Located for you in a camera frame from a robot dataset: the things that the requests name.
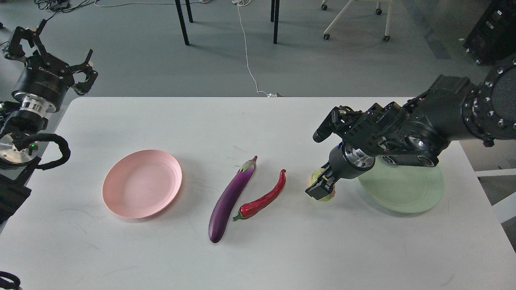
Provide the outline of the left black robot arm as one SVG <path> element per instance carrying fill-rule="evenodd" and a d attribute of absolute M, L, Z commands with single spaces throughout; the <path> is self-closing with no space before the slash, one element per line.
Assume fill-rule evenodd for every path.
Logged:
<path fill-rule="evenodd" d="M 66 139 L 46 133 L 50 115 L 61 109 L 68 90 L 83 96 L 98 77 L 92 50 L 76 65 L 46 51 L 40 39 L 46 22 L 43 19 L 35 29 L 15 28 L 2 50 L 6 59 L 24 64 L 12 92 L 14 101 L 1 103 L 1 169 L 21 169 L 15 178 L 1 174 L 2 226 L 31 195 L 26 183 L 35 170 L 53 169 L 69 160 Z"/>

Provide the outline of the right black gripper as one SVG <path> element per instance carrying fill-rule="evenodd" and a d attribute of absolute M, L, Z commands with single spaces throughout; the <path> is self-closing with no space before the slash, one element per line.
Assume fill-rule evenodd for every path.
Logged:
<path fill-rule="evenodd" d="M 321 171 L 312 171 L 305 193 L 315 200 L 331 200 L 335 196 L 334 180 L 354 179 L 372 169 L 375 158 L 350 144 L 339 144 L 329 154 Z"/>

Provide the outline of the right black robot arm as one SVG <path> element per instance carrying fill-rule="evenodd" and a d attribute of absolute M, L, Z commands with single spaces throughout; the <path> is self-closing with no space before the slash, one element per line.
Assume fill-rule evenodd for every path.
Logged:
<path fill-rule="evenodd" d="M 315 200 L 329 196 L 338 180 L 372 169 L 376 156 L 391 165 L 431 168 L 453 140 L 480 139 L 485 147 L 514 140 L 515 62 L 515 55 L 498 61 L 478 85 L 440 75 L 402 106 L 393 101 L 366 111 L 334 107 L 312 138 L 321 143 L 336 134 L 341 142 L 306 193 Z"/>

